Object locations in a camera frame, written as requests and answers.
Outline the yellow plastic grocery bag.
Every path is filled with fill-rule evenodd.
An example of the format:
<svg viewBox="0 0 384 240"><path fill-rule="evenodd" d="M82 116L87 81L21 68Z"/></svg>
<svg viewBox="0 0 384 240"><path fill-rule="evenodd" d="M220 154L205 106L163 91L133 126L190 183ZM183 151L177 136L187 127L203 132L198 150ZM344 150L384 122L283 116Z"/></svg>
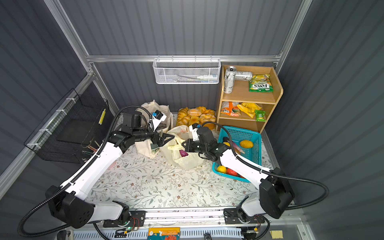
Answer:
<svg viewBox="0 0 384 240"><path fill-rule="evenodd" d="M169 130L167 134L174 138L160 147L160 151L171 165L190 170L203 164L204 159L200 158L198 153L188 153L182 146L182 143L192 138L189 127L177 126Z"/></svg>

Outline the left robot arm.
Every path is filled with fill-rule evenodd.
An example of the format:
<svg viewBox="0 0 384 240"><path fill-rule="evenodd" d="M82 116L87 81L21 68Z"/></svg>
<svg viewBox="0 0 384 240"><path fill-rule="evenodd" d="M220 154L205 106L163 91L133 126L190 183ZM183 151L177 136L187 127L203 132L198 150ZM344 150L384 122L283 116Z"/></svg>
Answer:
<svg viewBox="0 0 384 240"><path fill-rule="evenodd" d="M121 227L127 226L132 215L126 204L112 201L94 205L85 199L98 179L130 146L151 140L162 147L172 140L174 136L157 132L157 127L166 118L166 114L155 111L151 113L147 125L141 127L141 113L134 111L129 115L127 125L118 130L111 126L107 139L92 158L60 187L52 186L47 190L51 215L75 229L104 220L117 221Z"/></svg>

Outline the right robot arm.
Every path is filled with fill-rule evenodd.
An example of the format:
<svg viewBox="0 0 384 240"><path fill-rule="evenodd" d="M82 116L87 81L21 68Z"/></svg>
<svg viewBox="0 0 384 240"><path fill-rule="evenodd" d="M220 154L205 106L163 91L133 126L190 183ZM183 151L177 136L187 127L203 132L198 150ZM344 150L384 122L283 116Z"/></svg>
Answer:
<svg viewBox="0 0 384 240"><path fill-rule="evenodd" d="M202 154L203 158L218 162L248 180L259 191L257 197L248 196L237 207L237 218L247 223L255 215L268 215L279 219L294 198L292 187L284 172L262 167L239 155L233 147L232 137L226 128L228 145L219 143L208 127L190 126L192 138L182 143L186 152Z"/></svg>

